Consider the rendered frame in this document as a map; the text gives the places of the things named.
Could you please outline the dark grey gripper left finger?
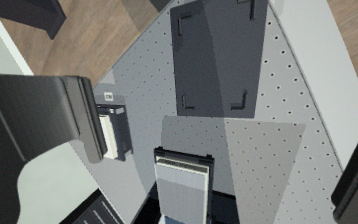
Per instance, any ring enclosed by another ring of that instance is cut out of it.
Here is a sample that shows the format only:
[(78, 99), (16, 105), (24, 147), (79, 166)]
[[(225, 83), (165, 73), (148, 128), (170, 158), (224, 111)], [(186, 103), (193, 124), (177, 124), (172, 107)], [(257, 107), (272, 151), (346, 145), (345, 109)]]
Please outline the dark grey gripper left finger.
[(91, 164), (108, 152), (89, 78), (0, 74), (0, 224), (19, 220), (24, 166), (72, 140)]

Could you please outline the dark grey rectangular frame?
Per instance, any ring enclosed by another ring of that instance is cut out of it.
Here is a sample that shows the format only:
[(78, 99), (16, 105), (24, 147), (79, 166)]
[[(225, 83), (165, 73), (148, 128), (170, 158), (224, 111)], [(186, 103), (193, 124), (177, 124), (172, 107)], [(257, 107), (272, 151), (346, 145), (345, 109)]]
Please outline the dark grey rectangular frame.
[(170, 8), (177, 116), (255, 117), (268, 0)]

